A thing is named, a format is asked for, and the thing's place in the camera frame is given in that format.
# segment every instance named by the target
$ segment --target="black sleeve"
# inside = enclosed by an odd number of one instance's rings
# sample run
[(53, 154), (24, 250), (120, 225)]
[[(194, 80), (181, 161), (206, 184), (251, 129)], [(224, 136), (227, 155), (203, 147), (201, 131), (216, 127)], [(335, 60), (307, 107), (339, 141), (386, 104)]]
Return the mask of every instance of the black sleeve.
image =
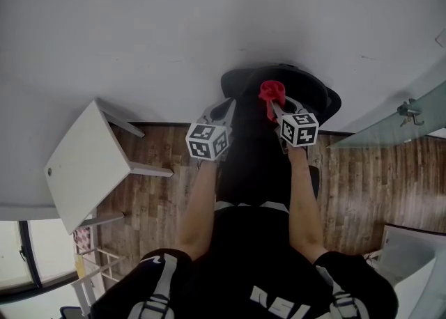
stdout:
[(394, 319), (397, 316), (398, 298), (393, 287), (362, 256), (328, 252), (314, 265), (319, 272), (325, 268), (343, 291), (361, 300), (370, 319)]
[(183, 280), (188, 265), (192, 263), (184, 252), (174, 249), (158, 249), (146, 254), (131, 273), (111, 287), (92, 307), (92, 319), (127, 319), (133, 306), (149, 300), (160, 280), (165, 256), (176, 259), (176, 269), (171, 278), (171, 291)]

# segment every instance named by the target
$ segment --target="red fabric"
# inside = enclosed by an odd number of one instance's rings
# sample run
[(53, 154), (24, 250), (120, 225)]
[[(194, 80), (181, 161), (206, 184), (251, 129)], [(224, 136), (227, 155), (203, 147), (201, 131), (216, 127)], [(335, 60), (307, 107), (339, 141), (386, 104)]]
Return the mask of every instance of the red fabric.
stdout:
[(283, 85), (283, 83), (275, 80), (264, 81), (262, 85), (260, 85), (259, 97), (262, 100), (266, 101), (268, 118), (272, 122), (277, 123), (276, 116), (274, 110), (272, 109), (270, 101), (276, 100), (282, 108), (285, 107), (285, 86)]

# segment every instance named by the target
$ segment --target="black window frame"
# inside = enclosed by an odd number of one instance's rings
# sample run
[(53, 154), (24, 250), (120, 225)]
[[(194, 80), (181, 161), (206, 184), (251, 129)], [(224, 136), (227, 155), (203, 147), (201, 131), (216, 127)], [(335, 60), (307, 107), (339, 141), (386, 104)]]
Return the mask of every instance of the black window frame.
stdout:
[(41, 295), (51, 290), (66, 286), (67, 284), (79, 279), (77, 272), (73, 271), (50, 281), (42, 282), (37, 269), (36, 260), (34, 258), (31, 236), (29, 235), (29, 223), (27, 221), (18, 221), (18, 226), (20, 231), (20, 240), (22, 242), (20, 255), (28, 265), (28, 270), (31, 275), (31, 282), (0, 289), (0, 305), (32, 298), (36, 295)]

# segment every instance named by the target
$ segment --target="white cube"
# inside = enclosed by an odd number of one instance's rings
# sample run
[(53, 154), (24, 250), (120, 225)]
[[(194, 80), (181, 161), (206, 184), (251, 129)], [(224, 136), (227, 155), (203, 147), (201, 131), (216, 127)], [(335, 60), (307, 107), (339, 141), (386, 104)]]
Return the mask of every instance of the white cube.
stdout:
[(201, 160), (216, 160), (228, 147), (225, 127), (193, 123), (186, 136), (189, 154)]
[(314, 114), (283, 115), (280, 119), (280, 137), (293, 147), (315, 144), (318, 130)]

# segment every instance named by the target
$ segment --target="window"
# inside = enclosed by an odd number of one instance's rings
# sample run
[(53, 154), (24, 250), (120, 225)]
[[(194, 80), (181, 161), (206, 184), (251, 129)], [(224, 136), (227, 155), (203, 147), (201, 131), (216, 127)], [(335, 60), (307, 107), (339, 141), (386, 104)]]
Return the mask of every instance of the window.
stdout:
[(60, 219), (0, 221), (0, 304), (78, 279), (71, 236)]

